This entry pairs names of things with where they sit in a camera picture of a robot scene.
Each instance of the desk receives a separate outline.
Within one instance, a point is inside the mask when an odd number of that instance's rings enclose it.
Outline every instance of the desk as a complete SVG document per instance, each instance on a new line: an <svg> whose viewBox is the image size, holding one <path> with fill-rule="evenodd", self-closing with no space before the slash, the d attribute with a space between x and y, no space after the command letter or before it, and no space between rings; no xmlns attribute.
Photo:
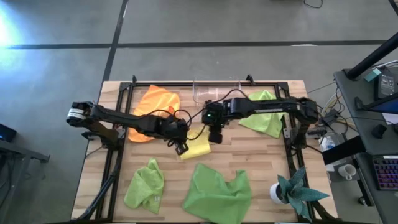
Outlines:
<svg viewBox="0 0 398 224"><path fill-rule="evenodd" d="M391 68L391 72L398 72L397 68ZM373 84L364 79L353 82L346 78L344 72L335 73L336 83L346 102L347 108L352 117L372 118L384 120L382 114L368 111L357 111L354 105L354 97L358 96L366 105L373 101ZM384 224L397 223L398 197L393 191L377 190L373 176L373 165L370 155L391 155L397 154L398 134L389 126L383 135L383 139L376 139L372 136L371 130L378 124L386 125L385 121L371 121L366 119L353 119L361 140L367 153L355 155L361 170L360 175L365 183L366 191L374 202Z"/></svg>
<svg viewBox="0 0 398 224"><path fill-rule="evenodd" d="M288 81L289 91L292 96L307 96L304 82L301 80ZM231 87L206 87L204 91L211 94L202 95L199 100L215 100L224 96ZM106 108L115 109L120 82L104 82L99 104ZM195 114L200 105L192 100L192 86L164 87L171 92L178 93L181 101L181 109ZM132 108L130 113L139 103L148 87L134 87L132 95ZM253 93L259 90L273 88L264 86L243 86L242 90ZM241 97L239 93L232 93L229 97ZM180 116L186 120L187 115ZM193 119L192 128L201 127L200 116ZM287 159L283 137L274 139L265 134L260 134L244 128L236 121L223 130L223 143L212 144L211 153L181 161L174 148L167 147L160 139L154 139L146 143L136 143L127 140L125 142L121 174L119 177L118 194L114 208L114 222L202 222L203 220L184 212L182 202L187 194L190 179L197 163L201 162L222 173L226 180L235 176L236 170L245 170L248 173L252 189L252 204L247 212L245 222L274 222L297 221L294 210L290 205L277 205L271 201L269 188L277 182L277 174L289 177ZM308 141L309 145L318 147L315 140ZM92 141L88 145L90 152L100 147L99 141ZM90 155L84 163L80 184L76 195L72 218L81 215L98 193L101 185L106 150L101 149ZM159 167L165 175L165 189L160 206L160 212L155 215L147 210L127 208L123 202L124 194L130 184L134 172L145 166L151 157L155 157ZM331 190L323 165L322 155L312 150L304 150L303 157L307 167L308 182L314 189L320 190L331 196ZM107 215L109 193L105 198L103 215ZM320 201L326 210L336 217L336 209L333 197Z"/></svg>

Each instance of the computer monitor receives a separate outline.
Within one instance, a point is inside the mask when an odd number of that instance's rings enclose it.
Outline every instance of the computer monitor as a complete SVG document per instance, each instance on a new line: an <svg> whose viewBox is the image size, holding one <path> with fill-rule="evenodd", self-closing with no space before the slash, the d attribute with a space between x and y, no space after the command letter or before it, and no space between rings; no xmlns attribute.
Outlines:
<svg viewBox="0 0 398 224"><path fill-rule="evenodd" d="M376 100L368 105L363 105L363 102L358 97L354 100L357 110L398 114L398 93Z"/></svg>

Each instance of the green cloth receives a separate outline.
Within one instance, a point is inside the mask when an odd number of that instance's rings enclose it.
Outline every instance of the green cloth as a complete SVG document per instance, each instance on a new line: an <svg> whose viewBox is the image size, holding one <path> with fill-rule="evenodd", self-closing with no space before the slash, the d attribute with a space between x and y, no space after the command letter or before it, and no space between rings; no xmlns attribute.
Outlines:
<svg viewBox="0 0 398 224"><path fill-rule="evenodd" d="M124 197L124 203L130 208L142 205L155 214L159 213L164 188L163 172L156 159L149 159L148 165L136 171Z"/></svg>
<svg viewBox="0 0 398 224"><path fill-rule="evenodd" d="M197 164L182 208L192 215L218 224L241 223L251 204L246 171L225 182L217 171Z"/></svg>
<svg viewBox="0 0 398 224"><path fill-rule="evenodd" d="M276 96L267 90L257 91L248 96L250 100L274 100ZM279 138L280 131L282 130L283 113L264 113L253 114L248 118L241 119L240 125L250 128L255 131L266 133L274 138Z"/></svg>

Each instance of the wooden table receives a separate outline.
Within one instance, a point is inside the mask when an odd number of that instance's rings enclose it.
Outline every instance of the wooden table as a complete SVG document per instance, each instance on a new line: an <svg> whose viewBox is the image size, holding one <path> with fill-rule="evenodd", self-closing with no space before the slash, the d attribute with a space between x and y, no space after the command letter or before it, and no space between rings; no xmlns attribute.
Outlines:
<svg viewBox="0 0 398 224"><path fill-rule="evenodd" d="M307 96L302 80L285 81L289 84L291 96ZM104 82L99 104L110 109L115 109L120 82ZM135 87L132 97L131 113L139 103L148 87ZM178 93L181 101L181 109L195 114L201 105L192 100L192 87L166 87L173 93ZM199 89L197 101L208 99L216 100L223 97L231 87L203 87ZM263 86L242 87L247 93L273 88ZM229 97L241 97L234 92ZM187 115L181 113L180 117L187 120ZM201 127L200 116L193 120L191 128ZM289 177L285 147L282 135L279 139L272 138L240 126L237 121L231 122L223 130L222 144L212 144L211 153L181 161L174 148L167 147L160 139L154 139L146 143L136 143L126 140L124 147L123 163L119 178L118 196L114 210L114 222L201 222L201 218L186 213L182 208L182 202L187 194L191 175L195 165L199 162L217 170L229 181L235 177L236 170L245 170L248 173L251 189L252 204L244 217L245 222L294 222L297 217L290 205L277 205L271 201L269 188L277 182L277 174ZM318 147L316 140L308 140L309 145ZM87 153L101 146L99 141L89 143ZM307 168L308 181L313 189L317 189L330 197L320 201L326 210L333 216L337 216L333 196L323 164L322 155L311 150L303 150L305 166ZM106 150L101 149L90 155L84 163L80 184L76 195L72 218L81 215L98 193L103 175L103 167ZM147 210L138 208L132 210L125 206L124 195L129 187L134 172L148 163L154 157L157 159L160 169L165 175L165 188L160 206L160 212L155 215ZM108 211L109 193L104 203L105 216Z"/></svg>

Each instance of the concrete floor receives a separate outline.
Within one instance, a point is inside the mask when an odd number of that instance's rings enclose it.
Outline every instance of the concrete floor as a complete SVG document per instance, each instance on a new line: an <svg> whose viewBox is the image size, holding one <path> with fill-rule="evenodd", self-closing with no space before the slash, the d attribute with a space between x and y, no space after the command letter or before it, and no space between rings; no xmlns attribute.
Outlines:
<svg viewBox="0 0 398 224"><path fill-rule="evenodd" d="M110 44L121 5L122 0L0 0L0 45ZM117 49L109 79L130 80L135 74L139 80L225 80L251 74L258 80L304 80L309 91L332 82L334 71L352 67L377 48L333 41L386 40L397 30L397 15L387 0L325 0L321 9L296 0L130 0L120 43L331 42ZM65 118L73 101L98 98L108 55L107 48L0 49L0 123L18 131L18 145L51 154L48 164L29 167L31 178L18 190L8 223L70 218L87 141L80 136L83 130L69 127ZM397 57L394 51L383 61ZM332 85L310 97L324 105L334 92ZM332 191L340 218L379 223L374 207L356 203L355 182L332 184Z"/></svg>

